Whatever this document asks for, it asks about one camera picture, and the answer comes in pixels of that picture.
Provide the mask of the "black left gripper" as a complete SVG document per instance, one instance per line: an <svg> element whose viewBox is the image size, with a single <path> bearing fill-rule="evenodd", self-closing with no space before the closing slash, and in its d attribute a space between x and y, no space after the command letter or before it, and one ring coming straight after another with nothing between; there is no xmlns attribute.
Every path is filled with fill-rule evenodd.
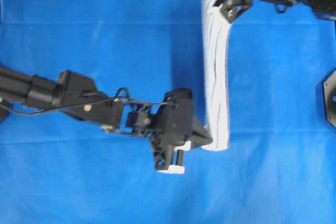
<svg viewBox="0 0 336 224"><path fill-rule="evenodd" d="M184 152L208 145L213 138L194 116L192 90L170 91L165 94L164 102L167 105L161 105L154 115L154 132L150 137L154 167L155 170L184 170Z"/></svg>

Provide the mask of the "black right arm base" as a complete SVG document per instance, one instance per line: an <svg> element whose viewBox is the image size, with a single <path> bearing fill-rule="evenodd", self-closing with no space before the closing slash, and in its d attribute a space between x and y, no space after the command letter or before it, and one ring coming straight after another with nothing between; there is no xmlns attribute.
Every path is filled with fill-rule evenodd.
<svg viewBox="0 0 336 224"><path fill-rule="evenodd" d="M316 108L323 125L335 131L335 69L325 74L316 85Z"/></svg>

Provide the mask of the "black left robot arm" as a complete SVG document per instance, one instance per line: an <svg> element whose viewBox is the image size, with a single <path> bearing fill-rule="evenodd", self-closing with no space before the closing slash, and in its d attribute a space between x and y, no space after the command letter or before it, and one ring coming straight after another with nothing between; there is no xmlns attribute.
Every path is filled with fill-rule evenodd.
<svg viewBox="0 0 336 224"><path fill-rule="evenodd" d="M106 133L119 134L124 125L128 135L149 139L155 170L161 173L184 173L184 153L213 142L194 113L192 91L186 88L167 92L153 113L152 103L131 98L127 88L109 97L91 78L69 70L50 81L1 67L1 119L15 112L13 103L33 108L35 115L60 111L95 123Z"/></svg>

